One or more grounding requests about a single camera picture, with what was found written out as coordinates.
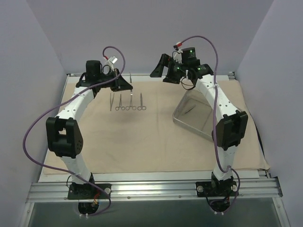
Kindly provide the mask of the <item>curved steel tweezers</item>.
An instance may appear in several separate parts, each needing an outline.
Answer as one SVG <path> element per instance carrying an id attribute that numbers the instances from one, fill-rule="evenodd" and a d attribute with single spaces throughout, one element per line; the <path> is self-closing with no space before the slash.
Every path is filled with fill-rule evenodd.
<path id="1" fill-rule="evenodd" d="M 133 96 L 133 84 L 132 84 L 132 75 L 131 72 L 129 72 L 129 81 L 130 81 L 130 85 L 131 85 L 131 89 L 130 89 L 130 96 Z"/>

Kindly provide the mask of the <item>steel scissors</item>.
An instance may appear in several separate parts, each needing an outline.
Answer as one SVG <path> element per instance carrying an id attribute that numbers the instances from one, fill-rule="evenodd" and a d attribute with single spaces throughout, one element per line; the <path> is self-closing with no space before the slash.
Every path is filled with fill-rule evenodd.
<path id="1" fill-rule="evenodd" d="M 143 104 L 143 95 L 140 93 L 140 105 L 137 107 L 138 111 L 144 111 L 146 110 L 146 106 Z"/>
<path id="2" fill-rule="evenodd" d="M 119 110 L 123 111 L 123 110 L 125 110 L 125 107 L 123 106 L 123 103 L 122 103 L 122 94 L 120 94 L 119 104 L 118 104 L 118 106 L 115 107 L 115 110 L 116 111 L 119 111 Z"/>

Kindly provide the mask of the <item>wire mesh instrument tray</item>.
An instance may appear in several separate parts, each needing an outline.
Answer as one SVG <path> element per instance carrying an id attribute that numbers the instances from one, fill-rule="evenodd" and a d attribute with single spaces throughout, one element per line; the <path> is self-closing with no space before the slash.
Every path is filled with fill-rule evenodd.
<path id="1" fill-rule="evenodd" d="M 213 108 L 216 109 L 215 126 Z M 216 104 L 213 95 L 207 99 L 203 93 L 190 90 L 174 111 L 173 122 L 209 141 L 213 141 L 213 127 L 216 127 L 217 146 L 227 149 L 240 144 L 246 131 L 248 114 L 234 106 L 220 89 Z"/>

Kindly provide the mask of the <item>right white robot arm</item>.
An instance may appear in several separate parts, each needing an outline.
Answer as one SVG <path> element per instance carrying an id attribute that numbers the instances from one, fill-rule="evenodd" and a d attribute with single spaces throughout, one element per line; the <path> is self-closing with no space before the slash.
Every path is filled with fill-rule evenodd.
<path id="1" fill-rule="evenodd" d="M 160 78 L 164 68 L 168 72 L 163 82 L 179 84 L 183 78 L 189 79 L 213 109 L 212 138 L 216 157 L 213 176 L 216 180 L 210 183 L 210 189 L 215 195 L 221 195 L 227 190 L 226 181 L 233 176 L 234 155 L 245 135 L 248 114 L 231 103 L 217 83 L 217 70 L 212 70 L 208 64 L 201 64 L 197 58 L 179 62 L 164 53 L 150 77 Z"/>

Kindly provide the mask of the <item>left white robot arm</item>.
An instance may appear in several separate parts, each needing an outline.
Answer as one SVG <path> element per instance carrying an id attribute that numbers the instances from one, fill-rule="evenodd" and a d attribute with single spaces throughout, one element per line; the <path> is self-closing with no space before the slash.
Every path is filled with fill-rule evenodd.
<path id="1" fill-rule="evenodd" d="M 55 116 L 46 120 L 48 149 L 55 153 L 72 175 L 72 190 L 78 190 L 84 198 L 91 198 L 96 191 L 92 173 L 86 167 L 81 154 L 83 137 L 78 125 L 89 103 L 102 88 L 110 88 L 113 92 L 133 89 L 114 69 L 111 73 L 93 76 L 82 74 L 71 96 L 72 101 Z"/>

